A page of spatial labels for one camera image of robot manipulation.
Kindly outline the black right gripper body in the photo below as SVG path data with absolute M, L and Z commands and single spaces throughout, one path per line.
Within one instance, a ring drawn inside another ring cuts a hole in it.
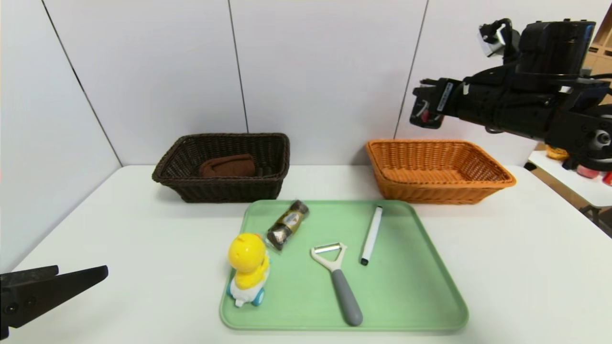
M 494 113 L 501 94 L 501 68 L 488 68 L 463 81 L 441 78 L 434 93 L 434 129 L 454 117 L 497 130 Z

